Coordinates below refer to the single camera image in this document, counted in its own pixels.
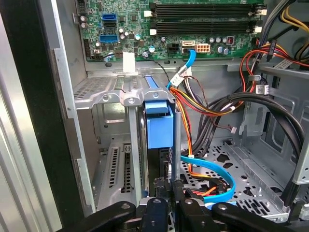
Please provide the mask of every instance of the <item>blue latch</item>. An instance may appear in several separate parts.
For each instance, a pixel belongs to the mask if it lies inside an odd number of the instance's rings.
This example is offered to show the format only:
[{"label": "blue latch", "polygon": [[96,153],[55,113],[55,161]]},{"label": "blue latch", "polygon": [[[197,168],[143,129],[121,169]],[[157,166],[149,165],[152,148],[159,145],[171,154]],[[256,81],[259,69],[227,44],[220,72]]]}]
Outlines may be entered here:
[{"label": "blue latch", "polygon": [[[149,88],[158,88],[152,76],[145,76]],[[173,146],[174,114],[166,100],[145,101],[148,148]]]}]

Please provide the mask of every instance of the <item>ram slot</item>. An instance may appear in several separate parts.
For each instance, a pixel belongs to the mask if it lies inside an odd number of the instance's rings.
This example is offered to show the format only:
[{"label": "ram slot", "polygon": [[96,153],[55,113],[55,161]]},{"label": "ram slot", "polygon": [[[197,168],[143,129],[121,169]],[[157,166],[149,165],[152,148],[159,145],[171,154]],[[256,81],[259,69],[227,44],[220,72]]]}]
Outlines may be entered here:
[{"label": "ram slot", "polygon": [[157,18],[249,17],[255,12],[252,4],[153,4],[150,9]]},{"label": "ram slot", "polygon": [[157,35],[252,33],[254,22],[157,22]]}]

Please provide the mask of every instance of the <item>motherboard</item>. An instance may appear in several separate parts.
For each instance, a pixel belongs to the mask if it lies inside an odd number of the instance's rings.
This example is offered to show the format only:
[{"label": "motherboard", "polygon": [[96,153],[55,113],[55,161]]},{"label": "motherboard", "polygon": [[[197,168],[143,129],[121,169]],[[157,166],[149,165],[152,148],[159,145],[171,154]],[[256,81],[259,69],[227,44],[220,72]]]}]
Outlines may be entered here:
[{"label": "motherboard", "polygon": [[76,0],[88,62],[242,57],[256,46],[264,0]]}]

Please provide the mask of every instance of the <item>green circuit board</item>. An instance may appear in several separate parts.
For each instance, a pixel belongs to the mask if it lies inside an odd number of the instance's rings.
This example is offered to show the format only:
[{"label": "green circuit board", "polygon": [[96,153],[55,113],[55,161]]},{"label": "green circuit board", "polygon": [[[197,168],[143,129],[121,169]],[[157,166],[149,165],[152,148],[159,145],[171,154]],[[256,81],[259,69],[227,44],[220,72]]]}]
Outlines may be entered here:
[{"label": "green circuit board", "polygon": [[[161,41],[161,36],[150,35],[151,18],[144,17],[144,11],[149,10],[149,3],[155,2],[158,4],[208,4],[208,3],[222,3],[222,4],[263,4],[264,0],[88,0],[86,3],[87,12],[87,28],[81,28],[82,41],[84,42],[85,56],[88,62],[104,62],[101,59],[109,53],[134,52],[136,61],[145,60],[142,56],[144,52],[149,50],[149,46],[153,46],[155,51],[148,53],[149,58],[154,60],[160,59],[186,59],[188,54],[182,52],[181,47],[179,51],[174,53],[168,52],[168,44],[181,44],[181,41],[195,41],[196,44],[210,44],[210,52],[198,53],[197,59],[220,59],[220,58],[234,58],[244,56],[254,45],[252,45],[252,38],[256,34],[186,34],[186,35],[167,35],[165,41]],[[129,35],[125,39],[119,39],[115,43],[100,43],[99,36],[104,33],[104,26],[102,23],[102,14],[116,13],[117,27],[115,31],[119,36],[119,29],[128,32]],[[203,18],[193,19],[190,22],[198,21],[228,21],[230,18]],[[232,19],[236,21],[248,21],[247,18]],[[140,35],[140,39],[136,40],[134,36]],[[228,38],[233,37],[234,42],[231,45],[226,43],[210,43],[212,38]],[[218,52],[218,49],[228,49],[228,54]],[[108,58],[108,61],[120,61],[122,55],[116,55]]]}]

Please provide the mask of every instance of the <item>blue sata port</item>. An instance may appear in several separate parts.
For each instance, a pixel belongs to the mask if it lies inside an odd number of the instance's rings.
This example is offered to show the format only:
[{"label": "blue sata port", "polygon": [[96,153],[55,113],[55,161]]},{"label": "blue sata port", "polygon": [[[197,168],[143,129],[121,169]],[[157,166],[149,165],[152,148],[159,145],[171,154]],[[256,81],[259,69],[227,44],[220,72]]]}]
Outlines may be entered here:
[{"label": "blue sata port", "polygon": [[118,42],[117,35],[100,35],[101,43],[115,43]]},{"label": "blue sata port", "polygon": [[103,14],[102,19],[103,21],[113,22],[113,21],[117,21],[117,16],[115,13]]}]

